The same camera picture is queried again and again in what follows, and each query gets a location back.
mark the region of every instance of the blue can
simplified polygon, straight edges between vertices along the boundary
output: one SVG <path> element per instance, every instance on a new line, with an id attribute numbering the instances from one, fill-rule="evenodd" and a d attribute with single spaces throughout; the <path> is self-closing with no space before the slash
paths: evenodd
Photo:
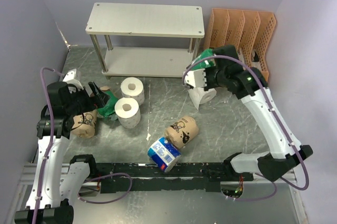
<path id="1" fill-rule="evenodd" d="M 155 141 L 148 149 L 147 155 L 163 172 L 170 171 L 181 157 L 180 152 L 165 137 Z"/>

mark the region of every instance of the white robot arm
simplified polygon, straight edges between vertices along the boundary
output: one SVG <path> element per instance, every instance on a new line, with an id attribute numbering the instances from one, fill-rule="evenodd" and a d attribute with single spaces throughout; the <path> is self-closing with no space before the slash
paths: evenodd
<path id="1" fill-rule="evenodd" d="M 89 86 L 93 97 L 89 97 L 83 88 L 80 72 L 76 69 L 70 70 L 63 81 L 48 85 L 48 96 L 54 114 L 54 138 L 45 158 L 51 141 L 51 118 L 45 114 L 44 109 L 37 125 L 38 160 L 33 188 L 26 209 L 15 214 L 16 224 L 32 223 L 35 208 L 38 209 L 34 219 L 36 223 L 72 223 L 72 205 L 83 182 L 89 176 L 96 176 L 94 157 L 79 155 L 71 160 L 67 176 L 60 185 L 63 157 L 68 149 L 70 132 L 74 125 L 73 117 L 104 107 L 110 98 L 100 91 L 95 83 L 89 82 Z"/>
<path id="2" fill-rule="evenodd" d="M 216 48 L 213 49 L 213 53 L 238 59 L 234 46 Z M 258 69 L 251 68 L 259 78 L 262 89 L 249 71 L 244 70 L 241 65 L 231 60 L 220 58 L 215 59 L 215 63 L 216 66 L 213 67 L 189 71 L 184 78 L 185 84 L 190 88 L 203 87 L 204 90 L 227 87 L 252 113 L 270 149 L 270 151 L 259 154 L 236 153 L 232 155 L 226 161 L 230 162 L 234 172 L 260 173 L 266 179 L 276 181 L 300 163 L 294 148 L 299 152 L 303 160 L 312 155 L 311 147 L 309 145 L 301 145 L 300 141 L 284 122 L 279 110 L 273 103 L 267 82 Z M 272 110 L 267 105 L 266 98 L 273 104 Z M 289 134 L 291 144 L 287 140 L 279 121 L 276 120 L 274 113 Z"/>

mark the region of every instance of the lower shelf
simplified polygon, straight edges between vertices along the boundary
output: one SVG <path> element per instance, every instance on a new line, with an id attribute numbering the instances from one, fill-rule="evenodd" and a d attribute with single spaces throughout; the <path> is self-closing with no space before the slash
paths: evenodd
<path id="1" fill-rule="evenodd" d="M 106 76 L 182 77 L 193 53 L 187 49 L 114 47 L 107 50 Z"/>

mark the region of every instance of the toilet paper roll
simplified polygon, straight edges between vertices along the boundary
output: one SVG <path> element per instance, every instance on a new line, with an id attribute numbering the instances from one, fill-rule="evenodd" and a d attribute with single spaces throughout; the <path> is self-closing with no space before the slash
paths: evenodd
<path id="1" fill-rule="evenodd" d="M 115 112 L 125 128 L 134 128 L 141 121 L 139 105 L 134 98 L 121 98 L 115 105 Z"/>
<path id="2" fill-rule="evenodd" d="M 204 91 L 204 88 L 196 87 L 189 89 L 189 95 L 195 108 L 199 110 L 200 104 L 204 104 L 215 97 L 216 90 L 213 88 L 209 89 L 208 91 Z"/>
<path id="3" fill-rule="evenodd" d="M 180 152 L 164 137 L 151 145 L 147 155 L 152 158 L 163 172 L 170 171 L 181 157 Z"/>
<path id="4" fill-rule="evenodd" d="M 199 128 L 191 116 L 184 116 L 165 129 L 164 136 L 178 149 L 184 147 L 199 133 Z"/>
<path id="5" fill-rule="evenodd" d="M 77 115 L 74 117 L 74 125 L 72 133 L 82 138 L 91 138 L 95 135 L 95 127 L 97 121 L 97 110 Z"/>
<path id="6" fill-rule="evenodd" d="M 125 98 L 134 98 L 137 100 L 138 104 L 144 103 L 144 86 L 143 83 L 134 77 L 126 78 L 121 83 L 122 95 Z"/>

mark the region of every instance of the green cloth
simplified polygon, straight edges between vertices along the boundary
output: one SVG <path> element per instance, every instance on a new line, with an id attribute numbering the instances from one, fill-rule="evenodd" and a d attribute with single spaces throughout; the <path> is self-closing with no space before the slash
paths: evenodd
<path id="1" fill-rule="evenodd" d="M 105 91 L 105 93 L 110 96 L 110 99 L 105 105 L 105 107 L 97 109 L 97 112 L 104 117 L 109 117 L 110 115 L 115 113 L 115 105 L 118 99 L 113 95 L 113 93 L 110 90 Z"/>
<path id="2" fill-rule="evenodd" d="M 213 56 L 213 51 L 212 49 L 207 49 L 207 50 L 204 50 L 200 55 L 199 57 L 197 57 L 195 60 L 193 60 L 192 64 L 194 64 L 196 61 L 199 61 L 203 58 L 206 58 L 206 57 L 210 57 L 210 56 Z M 196 66 L 194 66 L 192 68 L 192 70 L 199 70 L 199 69 L 204 69 L 204 68 L 207 68 L 207 67 L 211 67 L 211 66 L 214 66 L 214 61 L 212 60 L 207 60 L 207 61 L 204 61 Z"/>

